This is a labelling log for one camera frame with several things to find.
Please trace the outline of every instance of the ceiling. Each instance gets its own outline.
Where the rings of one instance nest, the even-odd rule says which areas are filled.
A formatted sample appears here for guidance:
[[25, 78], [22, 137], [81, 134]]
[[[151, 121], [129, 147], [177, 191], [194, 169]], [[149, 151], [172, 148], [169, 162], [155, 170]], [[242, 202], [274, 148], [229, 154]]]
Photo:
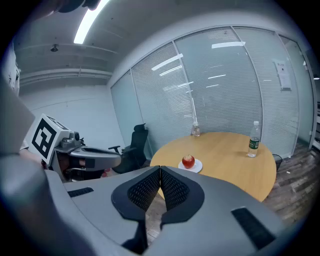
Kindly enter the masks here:
[[[127, 43], [126, 40], [151, 16], [182, 1], [186, 0], [110, 0], [83, 44], [73, 41], [87, 8], [57, 12], [25, 24], [14, 38], [21, 77], [57, 69], [89, 69], [110, 74], [121, 44]], [[50, 51], [53, 44], [58, 44], [57, 52]]]

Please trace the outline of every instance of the black office chair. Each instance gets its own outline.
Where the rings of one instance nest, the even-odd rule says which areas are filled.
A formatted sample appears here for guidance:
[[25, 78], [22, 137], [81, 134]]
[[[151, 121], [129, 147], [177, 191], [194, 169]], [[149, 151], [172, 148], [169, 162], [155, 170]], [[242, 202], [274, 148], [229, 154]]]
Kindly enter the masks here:
[[[142, 168], [147, 160], [144, 149], [148, 133], [149, 131], [145, 129], [145, 123], [134, 127], [134, 132], [131, 137], [131, 145], [125, 147], [121, 152], [121, 164], [112, 168], [116, 173], [124, 174]], [[113, 149], [115, 152], [119, 153], [119, 147], [120, 146], [112, 146], [108, 149]]]

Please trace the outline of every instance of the plastic bottle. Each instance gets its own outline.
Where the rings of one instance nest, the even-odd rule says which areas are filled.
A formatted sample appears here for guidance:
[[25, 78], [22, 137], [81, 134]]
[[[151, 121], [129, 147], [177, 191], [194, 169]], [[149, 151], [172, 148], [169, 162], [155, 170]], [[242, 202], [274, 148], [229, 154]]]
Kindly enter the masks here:
[[259, 141], [261, 139], [261, 132], [259, 127], [259, 121], [253, 122], [253, 128], [250, 133], [250, 142], [248, 149], [248, 156], [255, 158], [258, 151]]
[[200, 127], [197, 121], [193, 122], [191, 134], [195, 137], [200, 136]]

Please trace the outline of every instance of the red apple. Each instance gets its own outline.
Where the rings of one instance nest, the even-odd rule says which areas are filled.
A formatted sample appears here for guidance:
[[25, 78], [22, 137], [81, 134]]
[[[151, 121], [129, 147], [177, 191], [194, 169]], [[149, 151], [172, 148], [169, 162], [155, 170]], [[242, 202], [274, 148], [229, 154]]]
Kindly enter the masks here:
[[195, 158], [192, 155], [188, 154], [187, 156], [184, 156], [182, 158], [182, 163], [185, 168], [190, 169], [195, 165]]

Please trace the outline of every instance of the table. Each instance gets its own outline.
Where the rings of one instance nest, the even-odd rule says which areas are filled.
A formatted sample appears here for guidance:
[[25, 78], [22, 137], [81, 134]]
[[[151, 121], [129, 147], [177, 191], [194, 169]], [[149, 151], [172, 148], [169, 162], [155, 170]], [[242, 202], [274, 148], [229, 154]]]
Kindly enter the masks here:
[[[203, 164], [199, 174], [230, 182], [262, 202], [275, 184], [276, 163], [272, 153], [262, 143], [256, 157], [248, 157], [249, 140], [246, 135], [231, 132], [185, 136], [160, 148], [150, 166], [177, 168], [183, 156], [190, 154]], [[161, 188], [159, 194], [164, 197]]]

